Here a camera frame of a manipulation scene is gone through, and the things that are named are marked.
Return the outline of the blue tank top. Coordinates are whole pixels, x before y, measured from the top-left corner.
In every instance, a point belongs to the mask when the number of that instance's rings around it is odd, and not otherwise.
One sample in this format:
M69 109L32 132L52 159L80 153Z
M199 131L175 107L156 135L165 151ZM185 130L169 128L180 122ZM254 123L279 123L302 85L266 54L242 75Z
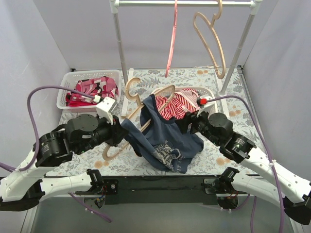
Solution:
M121 126L128 131L125 140L138 156L142 156L154 168L165 172L186 173L196 154L204 149L203 140L195 134L182 134L172 117L163 118L156 106L156 97L151 94L144 101L140 124L150 120L142 132L129 119Z

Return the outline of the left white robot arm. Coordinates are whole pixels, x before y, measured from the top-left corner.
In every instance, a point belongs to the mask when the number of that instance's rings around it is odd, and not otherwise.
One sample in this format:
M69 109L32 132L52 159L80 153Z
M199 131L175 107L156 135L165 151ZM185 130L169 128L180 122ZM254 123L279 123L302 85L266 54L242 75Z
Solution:
M105 183L97 169L61 178L46 174L74 155L94 149L102 143L116 146L128 135L118 117L112 123L105 118L81 114L40 137L26 159L0 181L0 209L20 212L57 195L79 192L92 195L103 192Z

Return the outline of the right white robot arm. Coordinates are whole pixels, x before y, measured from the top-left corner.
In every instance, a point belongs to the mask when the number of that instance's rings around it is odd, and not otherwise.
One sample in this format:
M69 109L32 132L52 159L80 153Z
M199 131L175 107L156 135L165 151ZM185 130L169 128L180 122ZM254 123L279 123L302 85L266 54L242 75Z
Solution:
M228 168L220 180L220 188L224 192L239 190L275 205L282 203L288 217L303 225L310 224L310 181L295 175L277 162L270 162L266 153L254 142L233 131L233 123L225 114L186 113L176 123L181 133L199 132L218 146L226 158L251 169L266 180L258 181Z

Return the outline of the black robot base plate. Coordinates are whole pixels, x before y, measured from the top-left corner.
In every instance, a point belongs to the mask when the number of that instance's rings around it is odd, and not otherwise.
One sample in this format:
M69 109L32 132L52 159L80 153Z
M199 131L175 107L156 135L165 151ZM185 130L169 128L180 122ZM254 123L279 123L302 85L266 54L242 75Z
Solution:
M103 176L104 190L98 193L77 191L86 197L105 194L105 203L202 203L217 204L220 197L232 196L233 190L225 189L217 181L219 175L179 176Z

